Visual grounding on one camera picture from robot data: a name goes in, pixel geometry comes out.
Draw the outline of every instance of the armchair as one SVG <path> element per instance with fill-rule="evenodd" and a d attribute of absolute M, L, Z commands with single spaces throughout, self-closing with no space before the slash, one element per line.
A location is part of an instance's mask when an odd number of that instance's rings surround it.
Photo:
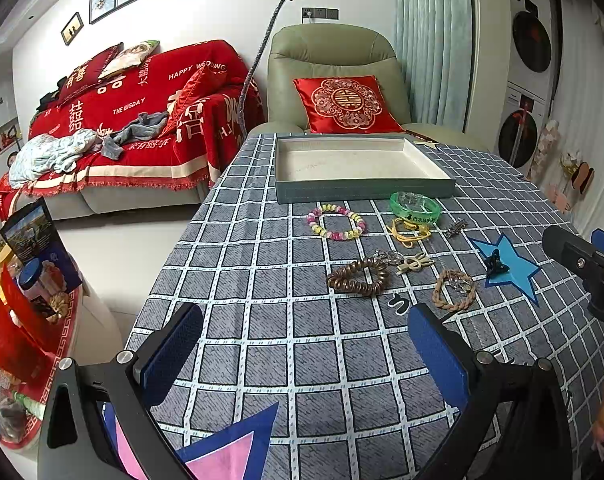
<path fill-rule="evenodd" d="M 488 152 L 468 134 L 435 124 L 413 123 L 400 64 L 386 38 L 368 28 L 332 23 L 292 25 L 273 36 L 268 74 L 269 122 L 253 128 L 250 136 L 309 130 L 293 79 L 364 75 L 377 78 L 391 115 L 402 127 L 438 142 Z"/>

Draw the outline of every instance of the blue lid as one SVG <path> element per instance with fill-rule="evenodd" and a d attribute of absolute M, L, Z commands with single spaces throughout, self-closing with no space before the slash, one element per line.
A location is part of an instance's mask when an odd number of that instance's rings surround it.
<path fill-rule="evenodd" d="M 35 285 L 41 274 L 42 262 L 38 258 L 33 258 L 22 268 L 18 277 L 18 285 L 22 290 L 28 290 Z"/>

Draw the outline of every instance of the pink and yellow beaded bracelet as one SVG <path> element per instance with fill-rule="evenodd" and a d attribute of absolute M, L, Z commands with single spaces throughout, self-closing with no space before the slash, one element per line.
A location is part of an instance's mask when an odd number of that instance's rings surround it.
<path fill-rule="evenodd" d="M 317 223 L 317 220 L 322 213 L 338 213 L 350 218 L 355 222 L 355 229 L 352 231 L 344 231 L 343 233 L 334 233 L 332 231 L 327 231 L 322 226 Z M 352 212 L 350 209 L 346 209 L 345 207 L 335 205 L 335 204 L 322 204 L 322 208 L 316 207 L 313 209 L 308 216 L 306 217 L 306 221 L 308 222 L 311 230 L 316 234 L 320 235 L 322 238 L 329 238 L 330 240 L 342 241 L 342 240 L 354 240 L 355 238 L 359 238 L 359 236 L 364 232 L 367 228 L 366 223 L 362 220 L 362 217 L 357 213 Z"/>

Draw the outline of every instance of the gray tray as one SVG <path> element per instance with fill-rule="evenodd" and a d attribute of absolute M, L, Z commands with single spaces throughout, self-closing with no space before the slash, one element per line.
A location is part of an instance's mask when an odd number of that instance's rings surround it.
<path fill-rule="evenodd" d="M 455 179 L 402 134 L 281 135 L 275 141 L 280 204 L 453 195 Z"/>

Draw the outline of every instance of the red blanket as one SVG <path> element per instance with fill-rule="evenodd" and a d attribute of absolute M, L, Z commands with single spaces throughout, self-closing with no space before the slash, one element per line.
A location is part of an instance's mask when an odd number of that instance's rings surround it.
<path fill-rule="evenodd" d="M 0 218 L 15 208 L 19 193 L 51 196 L 87 186 L 191 189 L 215 181 L 241 146 L 237 106 L 248 70 L 233 47 L 215 40 L 151 56 L 142 66 L 80 95 L 61 108 L 53 106 L 31 125 L 29 139 L 40 134 L 72 135 L 81 128 L 116 132 L 140 112 L 160 112 L 180 96 L 167 128 L 154 140 L 124 146 L 119 160 L 87 153 L 70 174 L 47 173 L 21 189 L 0 180 Z M 247 129 L 264 122 L 257 87 L 245 106 Z"/>

